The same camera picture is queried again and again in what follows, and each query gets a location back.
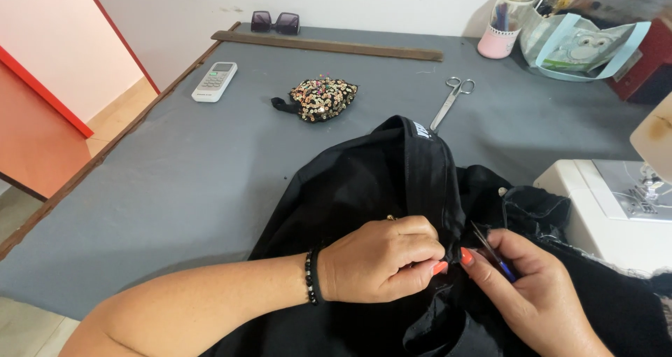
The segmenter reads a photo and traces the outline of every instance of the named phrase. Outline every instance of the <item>white remote control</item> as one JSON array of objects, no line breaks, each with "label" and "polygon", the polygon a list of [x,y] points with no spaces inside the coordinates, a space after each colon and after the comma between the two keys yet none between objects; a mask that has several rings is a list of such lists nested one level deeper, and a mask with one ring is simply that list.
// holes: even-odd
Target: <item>white remote control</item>
[{"label": "white remote control", "polygon": [[238,64],[233,62],[217,62],[201,80],[191,98],[198,102],[218,102],[231,78],[238,71]]}]

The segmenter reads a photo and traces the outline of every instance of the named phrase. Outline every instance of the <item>owl print bag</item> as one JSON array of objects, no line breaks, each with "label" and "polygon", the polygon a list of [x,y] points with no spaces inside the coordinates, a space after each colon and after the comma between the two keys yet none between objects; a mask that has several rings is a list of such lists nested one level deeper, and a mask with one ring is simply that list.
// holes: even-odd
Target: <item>owl print bag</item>
[{"label": "owl print bag", "polygon": [[[637,49],[651,22],[600,30],[581,16],[543,18],[531,9],[520,32],[520,46],[532,68],[566,81],[593,81],[614,76]],[[597,76],[586,74],[606,64]]]}]

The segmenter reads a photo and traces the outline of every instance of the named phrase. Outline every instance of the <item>gray fabric surface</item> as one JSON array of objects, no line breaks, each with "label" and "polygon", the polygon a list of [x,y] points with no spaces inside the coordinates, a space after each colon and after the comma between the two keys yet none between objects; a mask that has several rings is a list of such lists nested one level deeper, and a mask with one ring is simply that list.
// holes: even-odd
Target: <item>gray fabric surface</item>
[{"label": "gray fabric surface", "polygon": [[[446,56],[437,63],[223,43],[0,261],[0,295],[81,319],[147,279],[243,260],[297,169],[395,114],[429,126],[452,76],[476,82],[437,130],[459,165],[531,184],[559,159],[639,160],[628,138],[651,108],[623,104],[606,83],[542,77],[517,50],[483,58],[474,38],[301,33]],[[191,92],[217,61],[237,62],[238,73],[218,103],[198,104]],[[300,81],[326,72],[360,85],[342,115],[307,124],[271,106],[271,97],[287,99]]]}]

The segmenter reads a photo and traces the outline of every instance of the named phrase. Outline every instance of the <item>sunglasses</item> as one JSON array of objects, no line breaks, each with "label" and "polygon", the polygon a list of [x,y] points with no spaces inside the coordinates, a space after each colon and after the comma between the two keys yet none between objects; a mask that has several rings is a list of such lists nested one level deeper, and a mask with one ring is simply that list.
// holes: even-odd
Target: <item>sunglasses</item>
[{"label": "sunglasses", "polygon": [[301,29],[298,15],[282,12],[278,16],[278,20],[273,23],[271,13],[266,10],[258,10],[252,13],[252,32],[270,32],[271,29],[275,29],[280,34],[298,35]]}]

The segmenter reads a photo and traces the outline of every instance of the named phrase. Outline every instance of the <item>black beaded bracelet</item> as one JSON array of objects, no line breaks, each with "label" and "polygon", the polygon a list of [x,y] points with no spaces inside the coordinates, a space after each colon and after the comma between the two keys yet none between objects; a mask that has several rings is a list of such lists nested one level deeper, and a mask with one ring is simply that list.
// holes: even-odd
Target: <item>black beaded bracelet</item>
[{"label": "black beaded bracelet", "polygon": [[308,251],[306,255],[306,285],[308,287],[308,300],[313,306],[319,305],[323,302],[322,293],[320,292],[320,282],[317,279],[317,255],[320,253],[319,248],[313,248]]}]

